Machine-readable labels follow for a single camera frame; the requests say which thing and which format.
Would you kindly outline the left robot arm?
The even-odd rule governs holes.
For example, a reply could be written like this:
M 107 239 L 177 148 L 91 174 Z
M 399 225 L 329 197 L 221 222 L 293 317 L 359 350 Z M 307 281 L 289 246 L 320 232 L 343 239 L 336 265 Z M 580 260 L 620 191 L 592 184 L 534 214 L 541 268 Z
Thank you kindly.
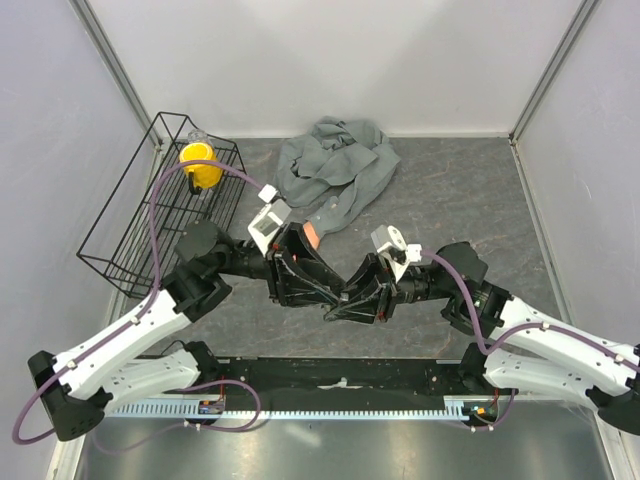
M 226 275 L 266 282 L 282 306 L 335 305 L 345 282 L 316 252 L 299 223 L 268 235 L 250 228 L 231 238 L 212 222 L 190 224 L 175 245 L 178 262 L 131 311 L 64 352 L 40 351 L 28 361 L 51 434 L 66 442 L 94 429 L 127 403 L 166 390 L 208 393 L 219 369 L 206 348 L 185 347 L 165 364 L 126 364 L 163 338 L 199 321 L 231 292 Z

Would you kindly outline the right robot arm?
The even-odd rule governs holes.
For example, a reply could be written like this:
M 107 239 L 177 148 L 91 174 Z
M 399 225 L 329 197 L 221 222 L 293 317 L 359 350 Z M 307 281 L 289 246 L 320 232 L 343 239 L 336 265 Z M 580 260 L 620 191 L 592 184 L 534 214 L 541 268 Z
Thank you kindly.
M 560 397 L 638 434 L 638 347 L 589 334 L 486 281 L 488 266 L 467 242 L 436 252 L 386 243 L 372 260 L 342 288 L 327 320 L 373 323 L 400 304 L 445 300 L 442 316 L 474 341 L 457 371 L 465 391 Z

